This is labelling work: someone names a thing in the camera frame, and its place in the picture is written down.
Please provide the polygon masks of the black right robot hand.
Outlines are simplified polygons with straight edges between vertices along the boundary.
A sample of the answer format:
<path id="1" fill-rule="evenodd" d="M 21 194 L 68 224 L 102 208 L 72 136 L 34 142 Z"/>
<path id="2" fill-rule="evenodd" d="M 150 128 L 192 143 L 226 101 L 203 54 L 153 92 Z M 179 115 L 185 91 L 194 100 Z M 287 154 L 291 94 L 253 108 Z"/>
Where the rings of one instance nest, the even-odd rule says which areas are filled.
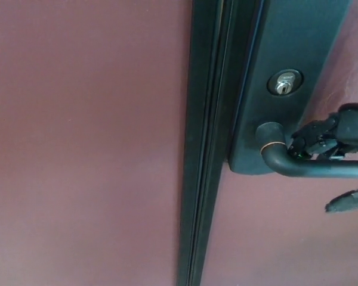
<path id="1" fill-rule="evenodd" d="M 288 154 L 301 161 L 325 163 L 336 168 L 346 162 L 347 154 L 358 153 L 358 103 L 344 104 L 325 120 L 314 120 L 293 133 Z M 358 161 L 349 175 L 358 170 Z M 328 202 L 326 213 L 358 209 L 358 189 L 347 191 Z"/>

